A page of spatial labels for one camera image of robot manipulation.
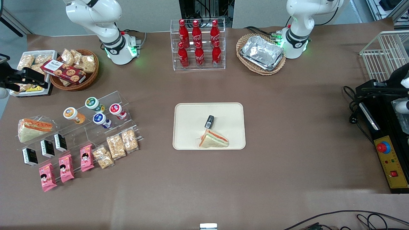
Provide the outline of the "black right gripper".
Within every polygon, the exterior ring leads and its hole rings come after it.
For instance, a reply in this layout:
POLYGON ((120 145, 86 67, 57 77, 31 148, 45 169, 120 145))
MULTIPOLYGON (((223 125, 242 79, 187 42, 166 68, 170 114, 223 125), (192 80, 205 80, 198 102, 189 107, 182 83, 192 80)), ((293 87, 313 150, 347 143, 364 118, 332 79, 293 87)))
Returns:
POLYGON ((24 67, 21 71, 10 66, 1 65, 0 67, 0 87, 12 91, 41 91, 45 90, 40 85, 22 84, 25 81, 44 81, 45 76, 29 67, 24 67))

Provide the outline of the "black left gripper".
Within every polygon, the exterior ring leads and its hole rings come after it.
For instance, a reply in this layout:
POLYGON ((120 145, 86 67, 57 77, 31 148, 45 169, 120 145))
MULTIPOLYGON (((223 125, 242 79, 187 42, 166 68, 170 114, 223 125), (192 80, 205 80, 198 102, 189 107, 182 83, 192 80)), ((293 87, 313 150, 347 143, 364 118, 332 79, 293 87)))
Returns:
POLYGON ((390 78, 387 81, 378 82, 374 81, 374 88, 362 88, 361 93, 364 96, 407 96, 408 94, 408 71, 409 63, 399 67, 394 70, 390 78), (391 93, 390 89, 402 88, 406 91, 393 90, 391 93))

